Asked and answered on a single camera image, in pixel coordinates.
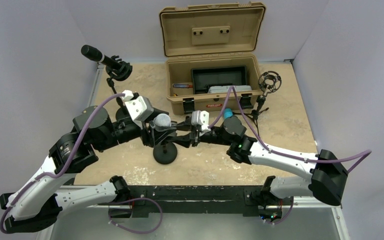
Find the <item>silver white microphone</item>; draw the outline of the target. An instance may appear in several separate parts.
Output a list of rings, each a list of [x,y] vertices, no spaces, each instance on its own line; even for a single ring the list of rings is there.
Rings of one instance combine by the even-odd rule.
[[[163,132],[172,126],[171,118],[168,114],[160,113],[153,119],[154,129]]]

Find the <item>black round base stand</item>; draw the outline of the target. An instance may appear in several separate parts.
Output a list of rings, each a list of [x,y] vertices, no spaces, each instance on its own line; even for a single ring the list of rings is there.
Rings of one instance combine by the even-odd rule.
[[[113,55],[111,57],[104,56],[102,63],[106,66],[105,71],[109,76],[106,79],[106,82],[112,89],[112,92],[117,94],[114,81],[122,82],[128,79],[133,71],[133,66],[129,62],[123,61],[118,55]],[[119,106],[119,109],[115,114],[116,121],[118,122],[125,117],[126,110],[121,97],[116,97],[116,102]]]
[[[171,164],[178,156],[178,149],[170,139],[167,143],[153,148],[153,158],[161,165]]]

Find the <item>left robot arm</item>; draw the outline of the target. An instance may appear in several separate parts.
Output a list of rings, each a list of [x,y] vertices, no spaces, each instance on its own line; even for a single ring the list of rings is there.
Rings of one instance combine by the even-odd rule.
[[[76,191],[59,192],[68,180],[98,161],[103,152],[136,138],[156,148],[176,129],[167,112],[132,109],[126,106],[112,122],[101,106],[86,108],[73,119],[73,129],[49,150],[38,171],[18,191],[0,196],[4,214],[0,231],[4,234],[34,233],[44,230],[65,215],[99,204],[133,204],[137,198],[122,176],[113,176],[98,185]]]

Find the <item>red handled screwdriver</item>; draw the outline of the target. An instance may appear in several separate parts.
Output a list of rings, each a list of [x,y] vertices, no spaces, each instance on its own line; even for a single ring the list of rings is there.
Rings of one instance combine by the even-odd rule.
[[[192,84],[185,84],[185,83],[174,83],[172,85],[173,88],[178,88],[178,89],[190,89],[193,88]]]

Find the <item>blue microphone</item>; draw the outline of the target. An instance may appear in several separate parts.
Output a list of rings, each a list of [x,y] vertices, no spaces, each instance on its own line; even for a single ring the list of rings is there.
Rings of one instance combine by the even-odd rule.
[[[223,111],[223,118],[228,119],[234,115],[233,111],[230,108],[225,108]]]

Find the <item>black tripod shock mount stand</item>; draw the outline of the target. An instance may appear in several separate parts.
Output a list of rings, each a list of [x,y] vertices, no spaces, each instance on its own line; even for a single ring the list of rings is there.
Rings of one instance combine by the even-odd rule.
[[[282,86],[282,78],[279,73],[276,71],[266,71],[261,74],[258,78],[258,87],[262,91],[262,94],[259,95],[256,99],[257,108],[254,109],[253,104],[246,105],[245,96],[241,97],[239,100],[240,107],[243,110],[251,109],[250,113],[244,113],[246,117],[248,117],[252,123],[255,125],[257,129],[257,135],[260,135],[260,129],[258,124],[258,119],[260,114],[269,110],[269,107],[262,109],[265,101],[267,99],[268,94],[272,94],[280,89]]]

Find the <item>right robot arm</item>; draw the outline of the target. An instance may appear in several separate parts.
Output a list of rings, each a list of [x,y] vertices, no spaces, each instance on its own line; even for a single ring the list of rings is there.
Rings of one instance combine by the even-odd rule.
[[[186,148],[198,143],[229,146],[227,155],[237,163],[268,166],[293,174],[293,177],[270,176],[260,196],[268,204],[278,199],[313,196],[320,202],[339,206],[348,178],[348,170],[339,163],[333,152],[305,153],[264,145],[245,134],[246,127],[236,116],[226,118],[221,126],[204,131],[205,120],[172,122],[172,127],[188,131],[185,136],[173,137],[173,142]]]

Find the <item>black microphone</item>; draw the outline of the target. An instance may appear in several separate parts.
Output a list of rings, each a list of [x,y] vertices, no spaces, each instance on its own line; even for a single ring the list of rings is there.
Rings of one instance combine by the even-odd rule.
[[[107,67],[110,67],[113,70],[119,70],[122,68],[122,65],[119,62],[106,56],[100,50],[98,50],[93,46],[85,44],[81,47],[80,51],[81,51],[81,54],[87,59],[97,63],[101,63]]]

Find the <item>grey plastic parts box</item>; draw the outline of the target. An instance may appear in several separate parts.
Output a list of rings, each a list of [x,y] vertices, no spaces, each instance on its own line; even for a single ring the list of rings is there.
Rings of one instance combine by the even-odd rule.
[[[236,92],[248,92],[252,91],[252,87],[250,85],[225,85],[225,86],[211,86],[208,89],[208,94],[221,94],[227,93],[229,88],[233,87]]]

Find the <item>tan plastic toolbox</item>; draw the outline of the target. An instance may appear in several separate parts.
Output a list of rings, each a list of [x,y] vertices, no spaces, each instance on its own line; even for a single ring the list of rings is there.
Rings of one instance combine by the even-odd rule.
[[[258,86],[260,69],[254,50],[266,13],[261,2],[220,3],[165,7],[159,13],[167,72],[167,100],[176,115],[195,110],[237,110],[240,99],[255,105],[262,94]],[[251,91],[231,87],[227,93],[194,94],[193,88],[173,88],[173,84],[193,84],[191,69],[246,66]]]

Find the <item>black tray in toolbox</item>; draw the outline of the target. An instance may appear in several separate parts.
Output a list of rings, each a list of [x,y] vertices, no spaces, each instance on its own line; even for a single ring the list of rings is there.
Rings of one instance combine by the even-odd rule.
[[[192,68],[191,80],[194,94],[207,94],[210,87],[246,86],[249,84],[245,65]]]

